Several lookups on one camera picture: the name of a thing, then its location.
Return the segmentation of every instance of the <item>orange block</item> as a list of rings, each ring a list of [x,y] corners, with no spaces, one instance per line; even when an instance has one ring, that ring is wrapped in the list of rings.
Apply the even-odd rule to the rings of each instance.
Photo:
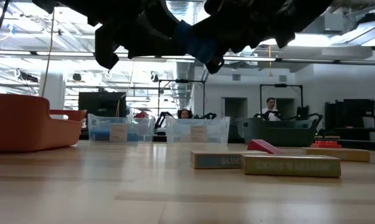
[[[342,146],[336,141],[315,141],[311,147],[325,148],[325,149],[341,149]]]

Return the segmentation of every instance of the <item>monitor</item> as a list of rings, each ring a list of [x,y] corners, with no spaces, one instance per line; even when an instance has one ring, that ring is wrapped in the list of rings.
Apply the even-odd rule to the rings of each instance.
[[[344,99],[344,115],[366,117],[374,115],[374,100]]]
[[[78,109],[87,110],[95,116],[121,117],[126,116],[126,99],[122,92],[80,92]]]

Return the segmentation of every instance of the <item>person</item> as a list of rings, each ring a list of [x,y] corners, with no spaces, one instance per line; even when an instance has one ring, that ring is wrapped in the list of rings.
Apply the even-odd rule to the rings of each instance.
[[[187,109],[179,110],[178,111],[178,118],[179,119],[191,119],[193,117],[192,111]]]
[[[267,111],[277,111],[275,107],[275,98],[267,98],[267,107],[262,109],[262,114],[265,114]],[[279,121],[279,118],[277,118],[274,113],[269,113],[269,121]]]
[[[149,115],[146,112],[142,111],[142,112],[136,114],[133,118],[146,118],[148,116]]]

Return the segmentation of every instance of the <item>wooden table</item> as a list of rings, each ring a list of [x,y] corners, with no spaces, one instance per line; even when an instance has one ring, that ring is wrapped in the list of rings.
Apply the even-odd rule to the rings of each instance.
[[[221,148],[85,141],[2,154],[0,224],[375,224],[375,153],[371,164],[344,162],[341,179],[189,167],[191,149]]]

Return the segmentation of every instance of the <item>man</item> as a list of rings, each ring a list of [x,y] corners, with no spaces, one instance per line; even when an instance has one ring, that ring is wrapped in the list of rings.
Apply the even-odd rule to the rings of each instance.
[[[265,114],[267,111],[277,111],[275,107],[275,98],[267,98],[267,107],[262,109],[262,114]],[[275,116],[274,113],[269,113],[269,121],[278,121],[279,118]]]

